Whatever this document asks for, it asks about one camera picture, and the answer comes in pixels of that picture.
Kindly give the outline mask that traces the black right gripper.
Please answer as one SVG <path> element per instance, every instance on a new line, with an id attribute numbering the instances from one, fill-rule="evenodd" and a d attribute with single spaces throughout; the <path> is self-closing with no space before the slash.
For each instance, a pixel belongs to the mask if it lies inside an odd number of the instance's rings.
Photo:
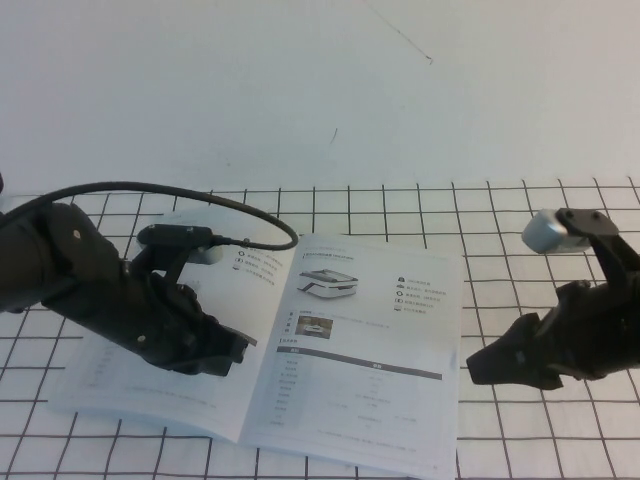
<path id="1" fill-rule="evenodd" d="M 639 367 L 637 279 L 595 287 L 573 281 L 556 295 L 544 318 L 522 315 L 466 360 L 474 384 L 556 390 L 563 375 L 593 381 Z"/>

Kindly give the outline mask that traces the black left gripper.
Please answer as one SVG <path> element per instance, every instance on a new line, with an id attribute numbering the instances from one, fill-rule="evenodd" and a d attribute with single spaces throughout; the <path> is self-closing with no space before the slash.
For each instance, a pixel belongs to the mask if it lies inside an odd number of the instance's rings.
<path id="1" fill-rule="evenodd" d="M 257 340 L 204 312 L 178 282 L 189 252 L 142 252 L 121 263 L 99 333 L 147 363 L 188 375 L 227 376 Z"/>

